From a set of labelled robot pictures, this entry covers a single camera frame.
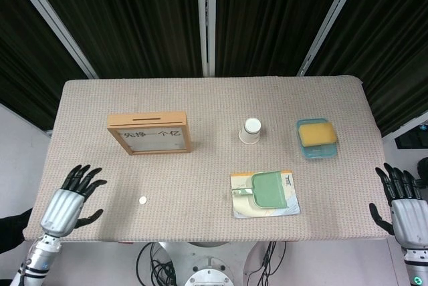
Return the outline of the black fabric bundle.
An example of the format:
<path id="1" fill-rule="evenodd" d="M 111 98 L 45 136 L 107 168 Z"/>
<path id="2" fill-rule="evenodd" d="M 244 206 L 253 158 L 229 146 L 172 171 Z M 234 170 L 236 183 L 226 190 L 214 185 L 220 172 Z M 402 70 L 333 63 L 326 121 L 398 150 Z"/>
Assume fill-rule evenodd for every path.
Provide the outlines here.
<path id="1" fill-rule="evenodd" d="M 0 218 L 0 254 L 24 242 L 23 230 L 27 227 L 32 208 L 10 217 Z"/>

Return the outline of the dark monitor screen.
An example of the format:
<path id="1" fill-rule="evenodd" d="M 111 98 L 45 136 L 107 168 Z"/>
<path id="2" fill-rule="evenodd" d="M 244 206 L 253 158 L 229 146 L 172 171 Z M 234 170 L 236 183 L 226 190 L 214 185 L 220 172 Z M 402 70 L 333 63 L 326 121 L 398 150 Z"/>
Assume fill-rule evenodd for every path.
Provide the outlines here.
<path id="1" fill-rule="evenodd" d="M 428 130 L 410 130 L 395 138 L 398 149 L 428 149 Z"/>

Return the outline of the green plastic dustpan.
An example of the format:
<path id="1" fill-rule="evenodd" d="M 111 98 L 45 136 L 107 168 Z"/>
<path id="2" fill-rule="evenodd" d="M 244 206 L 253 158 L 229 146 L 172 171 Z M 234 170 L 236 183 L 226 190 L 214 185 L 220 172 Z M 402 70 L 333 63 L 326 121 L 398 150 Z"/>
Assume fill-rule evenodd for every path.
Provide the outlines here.
<path id="1" fill-rule="evenodd" d="M 251 185 L 233 188 L 233 196 L 252 195 L 259 208 L 287 208 L 281 172 L 258 172 L 250 176 Z"/>

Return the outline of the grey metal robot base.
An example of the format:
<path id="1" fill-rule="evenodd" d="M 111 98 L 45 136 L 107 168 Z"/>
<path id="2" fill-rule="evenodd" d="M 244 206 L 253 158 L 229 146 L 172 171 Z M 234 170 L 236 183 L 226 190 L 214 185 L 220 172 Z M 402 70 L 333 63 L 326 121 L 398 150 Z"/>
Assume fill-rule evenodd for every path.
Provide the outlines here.
<path id="1" fill-rule="evenodd" d="M 161 242 L 177 286 L 244 286 L 244 269 L 256 242 Z"/>

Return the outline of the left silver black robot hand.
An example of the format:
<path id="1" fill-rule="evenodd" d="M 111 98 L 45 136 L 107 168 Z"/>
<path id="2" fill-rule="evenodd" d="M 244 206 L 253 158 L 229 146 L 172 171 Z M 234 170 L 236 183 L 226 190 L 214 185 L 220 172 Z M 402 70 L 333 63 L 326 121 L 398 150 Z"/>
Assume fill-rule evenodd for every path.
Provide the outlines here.
<path id="1" fill-rule="evenodd" d="M 89 164 L 79 164 L 70 170 L 41 218 L 40 225 L 46 235 L 66 237 L 73 230 L 90 225 L 102 216 L 104 210 L 101 208 L 88 217 L 80 216 L 89 197 L 99 186 L 107 183 L 103 179 L 93 180 L 101 171 L 100 167 L 91 169 Z"/>

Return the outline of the yellow sponge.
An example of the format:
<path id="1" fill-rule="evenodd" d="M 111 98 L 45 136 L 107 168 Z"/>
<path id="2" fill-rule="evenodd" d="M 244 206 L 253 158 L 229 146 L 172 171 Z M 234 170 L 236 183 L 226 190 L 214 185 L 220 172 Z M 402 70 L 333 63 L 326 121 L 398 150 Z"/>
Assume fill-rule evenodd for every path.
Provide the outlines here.
<path id="1" fill-rule="evenodd" d="M 330 122 L 302 124 L 298 133 L 303 147 L 334 144 L 337 141 L 336 132 Z"/>

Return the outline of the white paper cup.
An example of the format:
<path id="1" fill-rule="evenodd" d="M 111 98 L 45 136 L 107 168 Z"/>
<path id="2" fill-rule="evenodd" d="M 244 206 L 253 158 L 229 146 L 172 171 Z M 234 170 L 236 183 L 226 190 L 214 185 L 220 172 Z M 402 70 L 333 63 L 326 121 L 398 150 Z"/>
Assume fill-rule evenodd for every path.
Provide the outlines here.
<path id="1" fill-rule="evenodd" d="M 239 139 L 247 145 L 256 144 L 259 141 L 261 122 L 257 118 L 248 118 L 239 131 Z"/>

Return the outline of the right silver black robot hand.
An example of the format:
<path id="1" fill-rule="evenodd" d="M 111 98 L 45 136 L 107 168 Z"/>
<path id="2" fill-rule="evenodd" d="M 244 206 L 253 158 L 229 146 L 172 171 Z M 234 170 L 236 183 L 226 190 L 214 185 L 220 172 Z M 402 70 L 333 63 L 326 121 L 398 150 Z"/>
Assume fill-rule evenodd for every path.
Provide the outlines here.
<path id="1" fill-rule="evenodd" d="M 419 181 L 407 170 L 385 163 L 375 168 L 390 209 L 391 222 L 385 221 L 377 206 L 369 204 L 374 223 L 394 236 L 404 249 L 428 249 L 428 202 L 421 196 Z"/>

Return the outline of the beige woven tablecloth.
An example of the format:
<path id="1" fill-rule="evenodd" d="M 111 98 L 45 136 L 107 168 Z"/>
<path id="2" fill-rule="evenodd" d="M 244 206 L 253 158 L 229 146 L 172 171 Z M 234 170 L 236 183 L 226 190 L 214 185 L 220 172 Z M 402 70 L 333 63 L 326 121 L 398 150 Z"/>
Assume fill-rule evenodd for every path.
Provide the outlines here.
<path id="1" fill-rule="evenodd" d="M 131 156 L 107 129 L 110 114 L 173 110 L 187 114 L 190 153 Z M 252 145 L 239 139 L 248 118 L 261 122 Z M 333 125 L 336 156 L 303 156 L 296 122 L 310 118 Z M 377 238 L 385 232 L 369 204 L 391 217 L 375 172 L 385 161 L 381 133 L 354 76 L 68 81 L 53 128 L 28 240 L 40 236 L 50 198 L 79 164 L 100 167 L 107 181 L 82 216 L 104 212 L 71 241 Z M 300 214 L 235 218 L 230 176 L 278 170 L 292 171 Z"/>

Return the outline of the worn paper notebook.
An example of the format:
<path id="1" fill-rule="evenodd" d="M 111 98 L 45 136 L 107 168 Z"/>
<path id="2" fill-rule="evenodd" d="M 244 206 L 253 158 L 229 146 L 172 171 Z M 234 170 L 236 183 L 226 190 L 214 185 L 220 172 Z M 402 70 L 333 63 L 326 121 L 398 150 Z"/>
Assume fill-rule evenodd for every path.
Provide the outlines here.
<path id="1" fill-rule="evenodd" d="M 255 205 L 252 195 L 247 196 L 233 196 L 233 213 L 237 219 L 248 219 L 248 218 L 263 218 L 263 217 L 283 217 L 288 215 L 300 214 L 300 205 L 294 186 L 294 179 L 292 171 L 281 170 L 274 171 L 282 173 L 282 182 L 284 186 L 284 192 L 286 201 L 288 204 L 287 208 L 259 208 Z M 239 173 L 232 174 L 230 176 L 231 190 L 233 188 L 243 188 L 244 186 L 251 185 L 250 176 L 257 172 Z"/>

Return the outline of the white metal frame post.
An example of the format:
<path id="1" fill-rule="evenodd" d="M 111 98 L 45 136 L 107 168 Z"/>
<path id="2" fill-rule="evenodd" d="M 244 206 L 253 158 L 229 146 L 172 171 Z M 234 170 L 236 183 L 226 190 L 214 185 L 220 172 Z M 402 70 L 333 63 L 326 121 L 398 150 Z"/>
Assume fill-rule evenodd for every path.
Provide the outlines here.
<path id="1" fill-rule="evenodd" d="M 88 79 L 98 79 L 92 64 L 48 0 L 29 0 Z"/>
<path id="2" fill-rule="evenodd" d="M 312 65 L 315 57 L 318 55 L 320 48 L 325 42 L 328 34 L 330 33 L 330 30 L 332 29 L 346 2 L 347 0 L 333 0 L 302 64 L 300 65 L 300 68 L 296 74 L 297 77 L 303 77 L 307 74 L 307 71 Z"/>
<path id="3" fill-rule="evenodd" d="M 198 12 L 203 77 L 214 78 L 217 0 L 198 0 Z"/>

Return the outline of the wooden coin box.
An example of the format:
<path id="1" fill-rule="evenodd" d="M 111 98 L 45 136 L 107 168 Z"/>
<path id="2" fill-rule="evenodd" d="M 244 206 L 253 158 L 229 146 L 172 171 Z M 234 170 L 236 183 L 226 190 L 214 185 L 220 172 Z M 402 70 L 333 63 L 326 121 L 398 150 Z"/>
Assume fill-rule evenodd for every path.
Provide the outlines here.
<path id="1" fill-rule="evenodd" d="M 107 123 L 108 131 L 131 156 L 192 150 L 184 111 L 110 114 Z"/>

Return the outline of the clear blue plastic container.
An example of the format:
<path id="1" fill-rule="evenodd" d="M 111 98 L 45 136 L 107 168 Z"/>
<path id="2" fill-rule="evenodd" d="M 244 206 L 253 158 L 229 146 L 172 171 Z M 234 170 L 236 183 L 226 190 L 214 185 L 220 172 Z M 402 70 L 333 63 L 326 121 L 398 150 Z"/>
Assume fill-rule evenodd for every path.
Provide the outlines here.
<path id="1" fill-rule="evenodd" d="M 325 118 L 301 119 L 296 122 L 296 136 L 302 154 L 305 158 L 332 158 L 337 155 L 337 139 L 331 143 L 319 144 L 315 146 L 304 146 L 300 136 L 300 128 L 308 124 L 328 123 Z"/>

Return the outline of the black curtain panel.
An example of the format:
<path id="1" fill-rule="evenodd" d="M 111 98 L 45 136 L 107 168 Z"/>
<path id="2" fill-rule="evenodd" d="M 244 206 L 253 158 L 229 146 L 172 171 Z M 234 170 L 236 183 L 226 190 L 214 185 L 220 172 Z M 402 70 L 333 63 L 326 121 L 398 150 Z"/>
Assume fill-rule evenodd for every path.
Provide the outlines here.
<path id="1" fill-rule="evenodd" d="M 51 130 L 64 84 L 86 78 L 30 0 L 0 0 L 0 104 Z"/>
<path id="2" fill-rule="evenodd" d="M 334 0 L 216 0 L 215 76 L 295 76 Z"/>
<path id="3" fill-rule="evenodd" d="M 99 78 L 203 75 L 198 0 L 48 0 Z"/>
<path id="4" fill-rule="evenodd" d="M 428 0 L 346 0 L 308 76 L 362 82 L 387 135 L 428 110 Z"/>

